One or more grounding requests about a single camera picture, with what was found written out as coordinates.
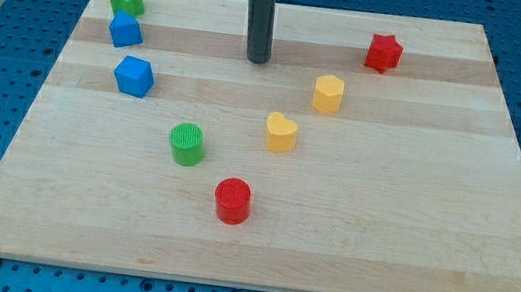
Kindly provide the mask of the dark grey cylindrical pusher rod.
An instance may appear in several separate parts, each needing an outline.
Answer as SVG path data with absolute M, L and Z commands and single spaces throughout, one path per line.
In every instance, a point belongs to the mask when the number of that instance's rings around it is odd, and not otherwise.
M 254 64 L 271 59 L 276 0 L 248 0 L 247 58 Z

